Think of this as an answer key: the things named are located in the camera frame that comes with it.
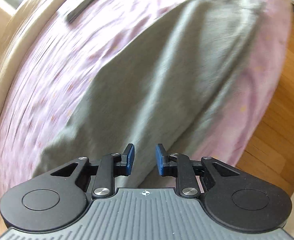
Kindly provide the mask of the grey pants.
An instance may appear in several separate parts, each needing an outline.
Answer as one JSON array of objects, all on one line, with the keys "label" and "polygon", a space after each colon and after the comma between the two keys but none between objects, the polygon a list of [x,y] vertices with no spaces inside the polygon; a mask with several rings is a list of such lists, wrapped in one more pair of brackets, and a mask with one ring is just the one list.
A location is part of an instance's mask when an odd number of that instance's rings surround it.
[{"label": "grey pants", "polygon": [[261,0],[186,0],[167,12],[99,70],[33,175],[131,143],[132,173],[116,185],[156,185],[156,145],[196,151],[248,64],[263,9]]}]

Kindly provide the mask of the pink patterned bed sheet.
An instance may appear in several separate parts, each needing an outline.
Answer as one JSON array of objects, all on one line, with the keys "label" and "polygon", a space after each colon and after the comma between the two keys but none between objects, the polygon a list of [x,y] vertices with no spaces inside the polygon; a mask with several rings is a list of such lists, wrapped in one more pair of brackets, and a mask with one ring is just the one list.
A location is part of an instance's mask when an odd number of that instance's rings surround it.
[{"label": "pink patterned bed sheet", "polygon": [[[41,150],[66,124],[97,72],[129,41],[184,0],[97,0],[71,25],[67,0],[20,64],[0,116],[0,197],[31,178]],[[290,5],[265,8],[249,65],[194,158],[235,165],[276,89],[290,29]]]}]

